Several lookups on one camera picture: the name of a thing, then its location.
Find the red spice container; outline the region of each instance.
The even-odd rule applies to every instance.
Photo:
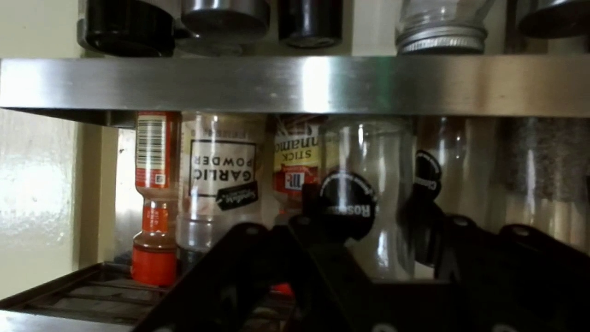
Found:
[[[139,113],[135,187],[144,196],[142,231],[133,239],[131,278],[152,287],[177,279],[179,113]]]
[[[279,119],[275,134],[273,191],[281,202],[279,220],[299,215],[303,209],[303,187],[319,180],[319,126],[323,117]]]

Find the red lid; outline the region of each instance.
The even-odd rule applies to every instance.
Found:
[[[271,287],[271,294],[275,294],[275,296],[284,296],[284,298],[294,298],[294,296],[295,296],[294,290],[292,290],[292,287],[290,287],[290,283],[273,285],[273,287]]]
[[[133,250],[131,278],[142,285],[172,287],[177,281],[177,254]]]

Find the spice rack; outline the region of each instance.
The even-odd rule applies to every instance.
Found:
[[[589,119],[589,64],[589,56],[2,60],[0,108],[122,128],[133,126],[137,110]]]

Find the black lid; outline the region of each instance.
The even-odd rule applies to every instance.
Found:
[[[563,40],[590,32],[590,3],[583,0],[552,0],[528,14],[520,32],[535,40]]]
[[[185,0],[181,19],[200,43],[248,45],[266,36],[270,16],[266,0]]]
[[[141,0],[89,0],[78,41],[118,58],[168,58],[174,54],[174,19]]]
[[[343,40],[343,0],[281,0],[279,40],[294,49],[329,49]]]

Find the spice jar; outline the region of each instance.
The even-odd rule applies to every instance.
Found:
[[[484,53],[487,38],[484,19],[493,5],[493,0],[404,0],[399,53]]]
[[[489,211],[491,230],[524,224],[587,252],[589,141],[589,121],[502,121]]]
[[[349,250],[377,283],[413,276],[413,248],[402,228],[402,209],[413,189],[413,156],[408,119],[332,117],[325,124],[319,200],[325,215],[367,224],[369,235],[349,242]]]
[[[181,261],[200,261],[231,228],[260,222],[259,171],[266,117],[185,113]]]
[[[495,165],[496,121],[428,117],[417,130],[417,187],[447,215],[484,226]]]
[[[279,38],[292,49],[330,49],[343,38],[343,0],[281,0]]]
[[[144,198],[142,231],[133,239],[131,278],[152,287],[177,279],[179,113],[139,113],[135,187]]]
[[[275,134],[273,193],[281,219],[303,209],[303,187],[319,185],[319,126],[323,117],[279,117]]]

